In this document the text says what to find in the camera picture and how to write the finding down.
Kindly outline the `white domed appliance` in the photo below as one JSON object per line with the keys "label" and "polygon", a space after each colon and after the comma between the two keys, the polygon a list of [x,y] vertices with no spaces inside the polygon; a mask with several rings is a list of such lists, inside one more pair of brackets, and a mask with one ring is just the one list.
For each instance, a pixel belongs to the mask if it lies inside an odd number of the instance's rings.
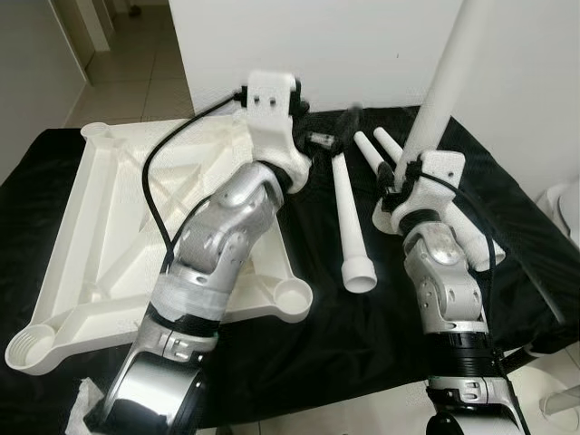
{"label": "white domed appliance", "polygon": [[562,183],[546,192],[547,214],[576,248],[580,247],[580,181]]}

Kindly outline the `white plastic table leg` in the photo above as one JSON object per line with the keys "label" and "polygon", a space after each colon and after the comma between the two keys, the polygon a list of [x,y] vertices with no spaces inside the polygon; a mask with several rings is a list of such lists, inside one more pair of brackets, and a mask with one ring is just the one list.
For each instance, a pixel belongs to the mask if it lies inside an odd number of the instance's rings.
{"label": "white plastic table leg", "polygon": [[[374,138],[384,146],[385,152],[388,153],[392,162],[398,162],[403,153],[403,148],[397,141],[390,136],[382,127],[373,129]],[[484,233],[456,207],[451,203],[443,210],[442,220],[453,229],[453,236],[459,241],[459,247],[464,250],[469,265],[476,272],[487,272],[490,269],[490,252],[485,247],[488,238]]]}
{"label": "white plastic table leg", "polygon": [[[392,163],[397,163],[392,162],[389,156],[383,156],[380,153],[380,150],[376,148],[376,145],[373,145],[372,141],[369,140],[369,138],[366,137],[366,134],[363,132],[356,132],[353,135],[353,142],[355,142],[357,148],[359,148],[363,156],[366,158],[366,161],[368,161],[369,165],[372,166],[373,170],[377,169],[378,165],[380,165],[382,162],[388,163],[390,167]],[[498,245],[493,243],[492,240],[489,240],[488,236],[485,237],[488,238],[488,241],[485,243],[485,247],[487,247],[490,252],[490,266],[493,264],[500,264],[500,262],[504,260],[505,250],[501,247],[498,247]]]}
{"label": "white plastic table leg", "polygon": [[395,166],[395,183],[398,186],[402,184],[411,162],[425,150],[438,148],[451,119],[453,105],[459,99],[479,53],[482,35],[488,28],[488,19],[494,7],[496,0],[461,1],[449,40],[432,75],[430,88],[424,96],[417,120],[411,125],[401,160]]}
{"label": "white plastic table leg", "polygon": [[363,232],[343,154],[336,154],[332,158],[332,170],[337,219],[343,246],[343,266],[341,266],[343,284],[349,293],[369,293],[377,285],[377,275],[374,273],[372,261],[366,256]]}

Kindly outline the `black fabric table cover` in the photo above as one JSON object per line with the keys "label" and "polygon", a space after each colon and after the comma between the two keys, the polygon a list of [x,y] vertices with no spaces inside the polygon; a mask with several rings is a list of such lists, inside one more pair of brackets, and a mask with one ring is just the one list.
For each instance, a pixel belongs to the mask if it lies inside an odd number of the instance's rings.
{"label": "black fabric table cover", "polygon": [[[576,343],[579,250],[498,165],[479,130],[452,121],[440,149],[467,158],[461,189],[485,209],[489,231],[507,252],[486,303],[493,344],[555,352]],[[82,380],[107,388],[127,356],[125,345],[78,353],[43,376],[5,364],[5,346],[32,319],[83,150],[79,130],[45,130],[0,182],[0,435],[62,435]],[[327,163],[316,163],[278,219],[294,272],[311,286],[314,302],[302,322],[257,316],[221,327],[206,364],[203,426],[347,401],[422,381],[430,369],[400,237],[362,221],[378,285],[363,295],[341,285]]]}

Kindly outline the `white crumpled plastic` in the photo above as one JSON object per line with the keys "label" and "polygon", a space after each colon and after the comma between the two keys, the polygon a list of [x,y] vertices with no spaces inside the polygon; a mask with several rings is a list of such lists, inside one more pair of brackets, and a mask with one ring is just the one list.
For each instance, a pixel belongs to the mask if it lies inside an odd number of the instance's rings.
{"label": "white crumpled plastic", "polygon": [[95,424],[84,422],[92,410],[99,409],[103,398],[103,390],[91,378],[83,378],[78,391],[76,391],[76,399],[70,409],[69,422],[67,422],[63,434],[107,435],[103,430],[99,430]]}

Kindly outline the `white plastic children table top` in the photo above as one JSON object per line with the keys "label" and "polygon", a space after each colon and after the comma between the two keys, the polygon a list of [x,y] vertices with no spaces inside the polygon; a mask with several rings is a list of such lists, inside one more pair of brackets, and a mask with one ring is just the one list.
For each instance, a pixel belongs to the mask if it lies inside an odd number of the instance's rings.
{"label": "white plastic children table top", "polygon": [[[142,162],[178,121],[82,128],[84,150],[32,320],[5,348],[18,372],[46,374],[67,356],[132,343],[160,274],[165,248],[140,189]],[[150,190],[169,228],[250,161],[243,121],[208,116],[159,153]],[[302,322],[314,293],[295,276],[277,225],[257,237],[235,289],[200,290],[190,279],[166,283],[163,314],[205,314],[212,322],[274,315]]]}

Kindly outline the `white standing fan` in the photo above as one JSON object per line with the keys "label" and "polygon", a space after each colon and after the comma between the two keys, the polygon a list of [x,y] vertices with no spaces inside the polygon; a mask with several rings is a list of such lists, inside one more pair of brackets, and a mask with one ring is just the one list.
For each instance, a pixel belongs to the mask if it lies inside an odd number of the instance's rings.
{"label": "white standing fan", "polygon": [[571,357],[543,357],[530,368],[539,372],[533,398],[544,418],[579,406],[580,370]]}

